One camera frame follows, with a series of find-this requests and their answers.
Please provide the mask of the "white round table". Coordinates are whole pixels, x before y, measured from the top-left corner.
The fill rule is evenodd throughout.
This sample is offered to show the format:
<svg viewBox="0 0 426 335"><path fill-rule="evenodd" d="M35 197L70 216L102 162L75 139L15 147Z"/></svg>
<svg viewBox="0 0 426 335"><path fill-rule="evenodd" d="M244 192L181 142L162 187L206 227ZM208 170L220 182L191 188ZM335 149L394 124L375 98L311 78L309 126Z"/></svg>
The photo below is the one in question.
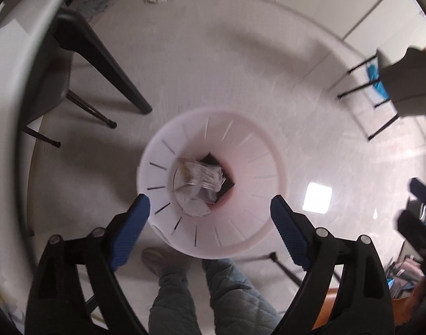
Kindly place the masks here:
<svg viewBox="0 0 426 335"><path fill-rule="evenodd" d="M16 321L23 321L33 272L17 221L17 124L35 55L63 1L0 0L0 303Z"/></svg>

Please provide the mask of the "white plastic trash bin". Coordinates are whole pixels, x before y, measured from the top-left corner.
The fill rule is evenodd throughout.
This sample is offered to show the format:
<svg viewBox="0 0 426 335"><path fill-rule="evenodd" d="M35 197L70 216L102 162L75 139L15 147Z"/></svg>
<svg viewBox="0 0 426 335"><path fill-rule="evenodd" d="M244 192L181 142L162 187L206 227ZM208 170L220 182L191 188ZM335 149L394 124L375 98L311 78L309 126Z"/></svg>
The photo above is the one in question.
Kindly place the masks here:
<svg viewBox="0 0 426 335"><path fill-rule="evenodd" d="M218 107L162 126L142 154L136 183L149 198L156 235L200 259L233 257L262 242L274 229L271 199L287 189L273 136Z"/></svg>

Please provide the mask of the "grey chair with black legs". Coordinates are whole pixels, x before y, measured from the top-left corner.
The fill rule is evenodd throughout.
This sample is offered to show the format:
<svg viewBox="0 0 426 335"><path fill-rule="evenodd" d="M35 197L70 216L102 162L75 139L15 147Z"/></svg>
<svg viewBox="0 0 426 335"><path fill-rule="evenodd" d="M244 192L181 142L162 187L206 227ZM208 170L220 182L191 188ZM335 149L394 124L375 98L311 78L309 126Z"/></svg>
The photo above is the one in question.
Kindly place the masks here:
<svg viewBox="0 0 426 335"><path fill-rule="evenodd" d="M337 95L338 99L342 99L377 83L382 85L388 98L376 106L380 107L386 103L391 103L396 110L396 114L380 126L377 131L367 136L368 141L374 139L401 118L426 116L426 50L409 47L406 49L403 58L392 63L378 49L374 55L349 69L347 74L351 74L373 60L377 62L378 75L376 78Z"/></svg>

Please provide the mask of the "crumpled paper trash in bin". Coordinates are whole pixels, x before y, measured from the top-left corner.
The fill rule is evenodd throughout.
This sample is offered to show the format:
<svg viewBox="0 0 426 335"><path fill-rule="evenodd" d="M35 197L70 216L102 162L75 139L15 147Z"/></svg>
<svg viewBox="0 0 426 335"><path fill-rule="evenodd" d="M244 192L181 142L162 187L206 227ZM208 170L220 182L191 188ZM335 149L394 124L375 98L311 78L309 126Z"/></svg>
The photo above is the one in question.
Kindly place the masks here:
<svg viewBox="0 0 426 335"><path fill-rule="evenodd" d="M199 160L179 159L173 178L173 192L182 212L201 218L235 186L225 166L211 153Z"/></svg>

